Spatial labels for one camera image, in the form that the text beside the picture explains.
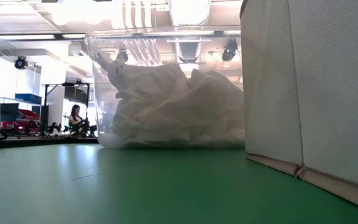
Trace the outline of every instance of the white cloth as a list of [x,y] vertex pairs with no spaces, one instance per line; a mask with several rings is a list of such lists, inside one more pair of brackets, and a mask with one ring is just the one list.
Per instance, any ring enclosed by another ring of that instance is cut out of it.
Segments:
[[137,67],[116,60],[108,68],[119,90],[112,131],[126,141],[185,141],[193,144],[243,142],[244,95],[217,72],[179,64]]

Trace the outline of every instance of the person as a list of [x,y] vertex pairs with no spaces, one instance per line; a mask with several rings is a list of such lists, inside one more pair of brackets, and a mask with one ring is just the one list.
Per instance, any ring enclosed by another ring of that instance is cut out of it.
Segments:
[[82,122],[82,117],[80,117],[80,106],[74,105],[71,109],[71,115],[68,117],[68,123],[70,125],[76,125]]

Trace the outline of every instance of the ceiling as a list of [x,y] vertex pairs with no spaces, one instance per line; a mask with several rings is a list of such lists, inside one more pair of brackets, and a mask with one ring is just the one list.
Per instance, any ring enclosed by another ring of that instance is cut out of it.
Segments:
[[[242,0],[239,1],[215,1],[212,0],[210,16],[207,26],[221,26],[233,27],[239,26],[239,12]],[[67,22],[64,26],[58,26],[53,22],[52,12],[56,3],[41,3],[41,0],[2,0],[0,1],[0,34],[72,34],[72,33],[85,33],[92,30],[111,30],[111,3],[98,2],[97,12],[101,17],[101,22],[95,25],[89,24],[86,21],[71,21]],[[170,18],[166,0],[156,0],[151,2],[151,22],[152,27],[169,27]],[[132,3],[132,23],[135,27],[135,7]],[[224,68],[222,65],[221,54],[223,47],[227,42],[226,38],[213,39],[211,42],[202,43],[201,47],[201,65],[202,70],[217,70],[223,73],[239,73],[241,69],[241,58],[237,54],[232,60],[230,68]],[[239,49],[241,49],[241,40],[237,38]],[[76,57],[68,54],[67,46],[71,41],[5,41],[0,45],[0,49],[45,49],[52,55],[63,60],[68,65],[77,68],[78,70],[68,70],[67,76],[73,78],[81,78],[86,81],[91,81],[92,77],[92,61],[89,57]],[[120,47],[113,45],[124,46],[121,40],[114,43],[109,42],[105,50],[109,50],[111,57],[116,58],[116,54]],[[166,40],[158,40],[158,51],[161,54],[162,61],[176,62],[174,57],[174,48],[172,44],[167,43]],[[86,45],[82,43],[83,50],[87,52]],[[56,59],[51,57],[50,54],[43,57],[28,57],[33,62],[42,64],[46,60]]]

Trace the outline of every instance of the green surface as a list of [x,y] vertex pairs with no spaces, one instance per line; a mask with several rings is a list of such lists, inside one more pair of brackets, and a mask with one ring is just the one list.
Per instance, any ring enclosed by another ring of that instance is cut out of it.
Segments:
[[358,207],[243,150],[0,150],[0,223],[358,223]]

